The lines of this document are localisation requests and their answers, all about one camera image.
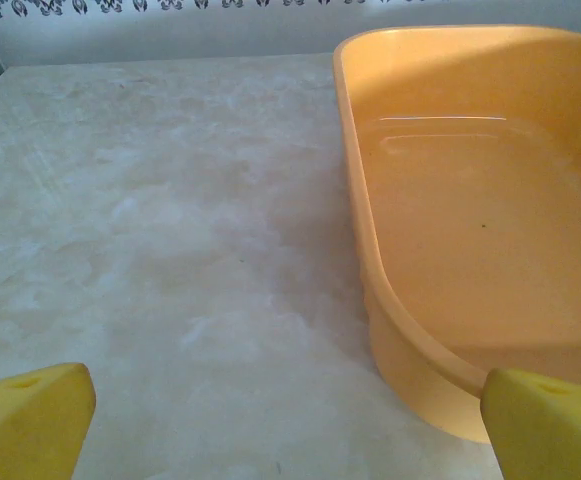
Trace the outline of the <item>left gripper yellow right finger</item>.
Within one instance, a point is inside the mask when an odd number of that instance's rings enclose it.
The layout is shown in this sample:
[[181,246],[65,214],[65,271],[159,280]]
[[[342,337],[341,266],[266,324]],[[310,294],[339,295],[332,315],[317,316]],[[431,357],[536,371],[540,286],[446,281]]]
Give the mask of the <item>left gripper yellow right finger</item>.
[[581,480],[581,385],[493,369],[480,411],[504,480]]

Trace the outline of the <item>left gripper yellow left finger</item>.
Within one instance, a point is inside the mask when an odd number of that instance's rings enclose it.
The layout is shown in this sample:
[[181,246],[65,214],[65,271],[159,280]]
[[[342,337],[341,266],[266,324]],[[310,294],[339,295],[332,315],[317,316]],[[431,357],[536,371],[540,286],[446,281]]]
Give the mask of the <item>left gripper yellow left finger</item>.
[[95,408],[82,363],[0,379],[0,480],[71,480]]

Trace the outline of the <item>orange plastic container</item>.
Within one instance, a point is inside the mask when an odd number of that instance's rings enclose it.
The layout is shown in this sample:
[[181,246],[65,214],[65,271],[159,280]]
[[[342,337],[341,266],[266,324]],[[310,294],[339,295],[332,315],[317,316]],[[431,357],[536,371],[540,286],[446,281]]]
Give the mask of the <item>orange plastic container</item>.
[[333,70],[375,362],[484,443],[490,370],[581,384],[581,34],[374,30]]

